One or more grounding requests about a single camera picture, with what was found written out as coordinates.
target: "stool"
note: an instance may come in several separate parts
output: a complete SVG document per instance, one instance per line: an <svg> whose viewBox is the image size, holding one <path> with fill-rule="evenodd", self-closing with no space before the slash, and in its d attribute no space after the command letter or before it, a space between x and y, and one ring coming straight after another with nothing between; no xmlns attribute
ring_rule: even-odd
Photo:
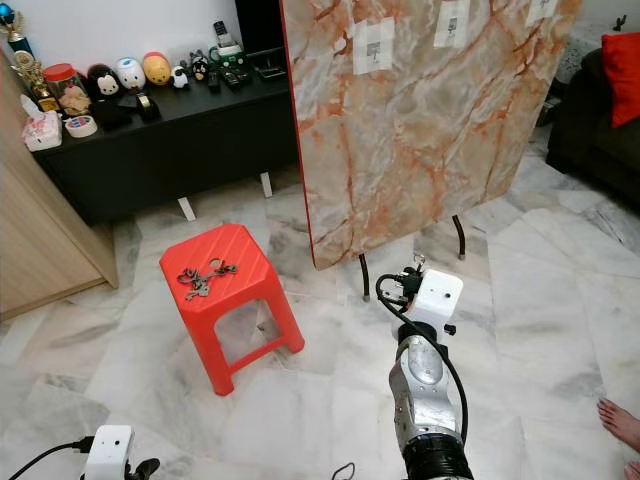
<svg viewBox="0 0 640 480"><path fill-rule="evenodd" d="M212 277L208 282L208 296L196 295L192 300L187 300L191 285L178 282L178 275L185 268L197 268L200 275L204 276L213 271L209 264L214 258L224 260L227 265L236 265L237 272ZM280 280L243 225L223 225L170 247L160 259L160 267L218 395L231 393L231 375L264 354L282 345L287 345L292 353L304 347L304 339ZM216 336L215 323L225 313L251 300L267 302L281 336L228 365Z"/></svg>

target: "marble board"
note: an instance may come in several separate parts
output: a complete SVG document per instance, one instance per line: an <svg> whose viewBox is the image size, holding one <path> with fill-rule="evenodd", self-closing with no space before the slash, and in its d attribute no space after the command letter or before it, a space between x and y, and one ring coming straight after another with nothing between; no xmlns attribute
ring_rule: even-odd
<svg viewBox="0 0 640 480"><path fill-rule="evenodd" d="M281 1L318 269L506 192L581 4Z"/></svg>

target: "taped paper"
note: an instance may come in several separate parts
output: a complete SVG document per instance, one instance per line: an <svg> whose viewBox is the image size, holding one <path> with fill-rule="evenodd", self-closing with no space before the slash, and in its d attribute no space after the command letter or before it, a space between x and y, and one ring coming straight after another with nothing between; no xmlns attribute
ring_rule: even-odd
<svg viewBox="0 0 640 480"><path fill-rule="evenodd" d="M433 46L463 48L467 43L469 0L445 0L440 4Z"/></svg>
<svg viewBox="0 0 640 480"><path fill-rule="evenodd" d="M526 26L530 27L538 20L553 17L558 0L531 0Z"/></svg>
<svg viewBox="0 0 640 480"><path fill-rule="evenodd" d="M393 36L395 24L392 17L383 18L375 25L363 20L354 25L353 73L390 70L393 63Z"/></svg>

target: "trophy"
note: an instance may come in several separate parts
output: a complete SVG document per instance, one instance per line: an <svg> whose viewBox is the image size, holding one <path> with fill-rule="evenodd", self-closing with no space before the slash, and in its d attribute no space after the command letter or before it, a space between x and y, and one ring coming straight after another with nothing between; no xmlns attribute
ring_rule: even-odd
<svg viewBox="0 0 640 480"><path fill-rule="evenodd" d="M22 50L33 55L29 42L20 33L23 25L24 17L20 12L14 11L6 3L0 3L0 32L9 36L9 46L14 52Z"/></svg>
<svg viewBox="0 0 640 480"><path fill-rule="evenodd" d="M16 65L11 68L22 78L26 86L38 101L43 112L60 110L60 105L49 90L42 73L42 62L33 58L29 52L18 50L15 54Z"/></svg>

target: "cabinet leg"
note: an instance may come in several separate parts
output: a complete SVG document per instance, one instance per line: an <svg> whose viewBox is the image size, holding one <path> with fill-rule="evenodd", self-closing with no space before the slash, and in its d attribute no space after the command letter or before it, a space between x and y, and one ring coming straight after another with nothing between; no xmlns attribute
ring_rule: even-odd
<svg viewBox="0 0 640 480"><path fill-rule="evenodd" d="M271 191L271 179L269 178L269 172L261 173L260 181L262 182L262 191L264 192L264 198L271 198L273 196L273 192Z"/></svg>
<svg viewBox="0 0 640 480"><path fill-rule="evenodd" d="M196 214L193 213L193 208L191 208L189 199L187 197L181 197L178 199L178 203L180 204L182 213L184 213L184 216L187 219L187 221L193 222L196 219Z"/></svg>

